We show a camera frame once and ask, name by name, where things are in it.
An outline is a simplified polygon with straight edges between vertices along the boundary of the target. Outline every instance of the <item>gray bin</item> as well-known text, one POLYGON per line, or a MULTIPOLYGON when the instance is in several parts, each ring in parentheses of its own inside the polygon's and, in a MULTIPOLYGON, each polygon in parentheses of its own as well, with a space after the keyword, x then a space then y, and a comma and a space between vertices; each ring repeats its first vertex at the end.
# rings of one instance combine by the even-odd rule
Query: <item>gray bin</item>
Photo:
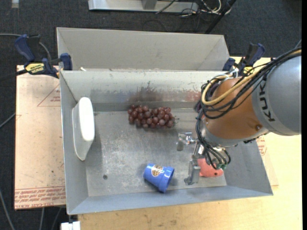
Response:
POLYGON ((69 53, 74 66, 60 74, 68 214, 272 195, 255 142, 228 150, 232 162, 223 176, 184 183, 194 146, 177 151, 178 134, 192 132, 196 137, 193 107, 200 88, 221 73, 229 58, 223 36, 70 28, 57 32, 59 55, 69 53), (95 124, 85 161, 75 154, 72 129, 72 109, 82 97, 93 104, 95 124), (169 106, 176 125, 136 128, 128 123, 131 104, 169 106), (164 194, 142 177, 150 162, 175 168, 164 194))

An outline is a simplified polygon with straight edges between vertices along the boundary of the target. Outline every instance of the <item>grapes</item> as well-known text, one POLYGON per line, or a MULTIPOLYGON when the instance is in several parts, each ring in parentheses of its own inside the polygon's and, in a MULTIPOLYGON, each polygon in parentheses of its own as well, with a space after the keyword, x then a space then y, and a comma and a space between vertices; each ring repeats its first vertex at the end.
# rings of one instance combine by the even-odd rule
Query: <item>grapes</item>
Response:
POLYGON ((138 114, 138 119, 139 119, 139 120, 144 119, 144 113, 139 113, 139 114, 138 114))
POLYGON ((175 118, 171 114, 170 107, 158 107, 150 109, 147 105, 131 105, 127 110, 130 124, 136 127, 165 129, 175 125, 175 118))
POLYGON ((144 117, 149 118, 152 114, 149 111, 146 111, 144 113, 144 117))
POLYGON ((154 123, 154 124, 157 124, 158 122, 159 122, 159 118, 153 117, 153 123, 154 123))
POLYGON ((142 125, 144 125, 144 124, 146 124, 146 123, 147 123, 147 122, 146 122, 146 119, 142 119, 142 120, 141 120, 141 124, 142 124, 142 125))
POLYGON ((134 123, 134 118, 132 116, 129 116, 129 123, 131 123, 131 124, 134 123))
POLYGON ((146 123, 149 124, 149 125, 151 125, 151 124, 153 123, 153 119, 149 117, 149 118, 146 120, 146 123))
POLYGON ((143 111, 147 112, 149 110, 149 107, 147 105, 143 106, 143 111))
POLYGON ((164 120, 164 119, 160 119, 160 120, 159 120, 159 125, 160 125, 160 126, 163 126, 164 124, 165 124, 165 120, 164 120))
POLYGON ((165 115, 165 112, 164 111, 160 111, 159 114, 158 114, 158 118, 162 119, 162 118, 164 118, 164 115, 165 115))

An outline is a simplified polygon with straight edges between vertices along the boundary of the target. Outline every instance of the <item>cup label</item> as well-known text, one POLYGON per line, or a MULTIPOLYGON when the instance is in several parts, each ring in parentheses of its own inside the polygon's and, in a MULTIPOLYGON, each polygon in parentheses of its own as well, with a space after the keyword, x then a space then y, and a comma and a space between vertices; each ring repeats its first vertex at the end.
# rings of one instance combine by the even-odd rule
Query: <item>cup label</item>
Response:
POLYGON ((162 166, 160 166, 160 165, 154 165, 153 167, 152 167, 152 175, 154 176, 154 177, 157 177, 159 174, 161 174, 161 173, 163 173, 164 171, 163 171, 163 167, 162 166))

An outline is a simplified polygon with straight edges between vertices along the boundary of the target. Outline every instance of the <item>yellow cable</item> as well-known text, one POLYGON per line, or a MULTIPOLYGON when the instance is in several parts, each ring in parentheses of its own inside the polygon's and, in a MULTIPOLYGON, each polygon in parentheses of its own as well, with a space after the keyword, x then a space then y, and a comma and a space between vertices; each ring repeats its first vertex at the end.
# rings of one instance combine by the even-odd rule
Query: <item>yellow cable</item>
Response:
MULTIPOLYGON (((291 54, 297 54, 297 53, 300 53, 302 52, 301 49, 291 53, 291 54)), ((206 93, 208 91, 208 89, 213 85, 213 83, 215 83, 217 80, 222 80, 222 79, 225 79, 227 77, 231 77, 232 75, 224 75, 224 76, 218 76, 218 77, 215 77, 213 80, 211 80, 206 88, 204 89, 203 93, 202 93, 202 96, 201 96, 201 101, 202 103, 204 103, 204 105, 214 105, 216 103, 218 103, 219 101, 221 101, 222 99, 224 99, 227 95, 229 95, 231 92, 233 92, 235 89, 237 89, 238 87, 240 87, 242 84, 246 83, 247 81, 249 81, 250 79, 252 79, 259 71, 260 69, 258 69, 257 71, 253 72, 252 74, 250 74, 248 77, 245 77, 240 83, 238 83, 237 85, 234 85, 233 87, 231 87, 228 91, 226 91, 224 94, 222 94, 221 96, 219 96, 218 98, 212 100, 212 101, 206 101, 205 100, 205 96, 206 96, 206 93)))
POLYGON ((229 95, 231 92, 233 92, 235 89, 237 89, 238 87, 240 87, 242 84, 246 83, 247 81, 249 81, 251 78, 253 78, 256 75, 257 71, 250 74, 248 77, 245 77, 240 83, 238 83, 237 85, 234 85, 233 87, 231 87, 228 91, 226 91, 224 94, 222 94, 221 96, 219 96, 218 98, 212 100, 212 101, 206 101, 205 100, 205 96, 206 93, 208 91, 208 89, 210 88, 209 84, 213 84, 214 82, 216 82, 217 80, 214 80, 213 82, 209 82, 208 85, 206 86, 206 88, 204 89, 202 96, 201 96, 201 101, 202 103, 204 103, 205 105, 214 105, 216 103, 218 103, 219 101, 221 101, 222 99, 224 99, 227 95, 229 95))

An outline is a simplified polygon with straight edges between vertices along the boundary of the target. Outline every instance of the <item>bin floor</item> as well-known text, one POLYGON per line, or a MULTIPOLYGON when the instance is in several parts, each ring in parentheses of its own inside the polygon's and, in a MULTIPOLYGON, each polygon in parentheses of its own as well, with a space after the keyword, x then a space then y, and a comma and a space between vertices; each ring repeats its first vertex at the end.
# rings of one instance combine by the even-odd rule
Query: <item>bin floor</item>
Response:
POLYGON ((200 177, 193 185, 184 183, 194 145, 177 151, 176 143, 179 132, 192 132, 196 137, 196 113, 193 109, 173 109, 172 114, 174 127, 144 129, 129 124, 126 111, 96 112, 95 140, 85 160, 89 196, 157 191, 143 178, 148 163, 175 168, 168 190, 225 186, 224 175, 200 177))

